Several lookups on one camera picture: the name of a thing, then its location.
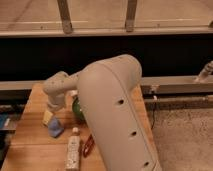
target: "bottle cap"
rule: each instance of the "bottle cap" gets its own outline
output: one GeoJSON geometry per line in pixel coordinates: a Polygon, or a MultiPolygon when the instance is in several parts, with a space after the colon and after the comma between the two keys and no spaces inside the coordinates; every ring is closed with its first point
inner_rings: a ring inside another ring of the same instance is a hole
{"type": "Polygon", "coordinates": [[[74,128],[72,129],[72,132],[78,134],[78,133],[79,133],[78,127],[74,127],[74,128]]]}

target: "yellow object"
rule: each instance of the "yellow object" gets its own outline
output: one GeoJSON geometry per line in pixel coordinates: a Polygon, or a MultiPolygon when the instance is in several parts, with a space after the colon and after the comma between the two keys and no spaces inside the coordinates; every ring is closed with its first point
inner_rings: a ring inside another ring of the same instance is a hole
{"type": "Polygon", "coordinates": [[[44,112],[44,117],[43,117],[43,121],[42,121],[43,124],[47,126],[49,121],[51,120],[52,116],[53,116],[53,113],[50,112],[49,110],[46,110],[44,112]]]}

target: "white bottle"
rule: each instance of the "white bottle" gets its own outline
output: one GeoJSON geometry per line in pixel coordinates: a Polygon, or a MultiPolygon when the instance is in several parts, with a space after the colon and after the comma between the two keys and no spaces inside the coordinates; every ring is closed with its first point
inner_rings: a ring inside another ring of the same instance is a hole
{"type": "Polygon", "coordinates": [[[79,129],[74,127],[72,129],[72,135],[68,140],[67,146],[67,171],[78,171],[80,162],[80,137],[79,129]]]}

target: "circular hole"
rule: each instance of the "circular hole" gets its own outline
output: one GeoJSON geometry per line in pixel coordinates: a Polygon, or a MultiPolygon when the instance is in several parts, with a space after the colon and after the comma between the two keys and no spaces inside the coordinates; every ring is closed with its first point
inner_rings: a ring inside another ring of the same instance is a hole
{"type": "Polygon", "coordinates": [[[124,103],[124,100],[121,99],[121,100],[118,100],[117,105],[122,105],[123,103],[124,103]]]}
{"type": "Polygon", "coordinates": [[[134,131],[134,132],[132,132],[132,133],[130,134],[130,137],[134,137],[134,136],[136,136],[136,135],[137,135],[137,132],[134,131]]]}
{"type": "Polygon", "coordinates": [[[143,167],[147,167],[149,165],[149,162],[144,163],[143,167]]]}

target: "floor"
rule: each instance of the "floor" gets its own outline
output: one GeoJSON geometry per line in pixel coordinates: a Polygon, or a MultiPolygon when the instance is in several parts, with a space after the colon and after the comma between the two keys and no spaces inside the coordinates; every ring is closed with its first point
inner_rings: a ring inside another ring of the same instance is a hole
{"type": "Polygon", "coordinates": [[[163,171],[212,171],[213,102],[169,101],[146,103],[163,171]]]}
{"type": "MultiPolygon", "coordinates": [[[[128,0],[68,0],[74,28],[123,28],[128,0]]],[[[136,27],[200,26],[213,19],[211,0],[138,0],[136,27]]],[[[57,0],[1,0],[0,30],[60,28],[57,0]]]]}

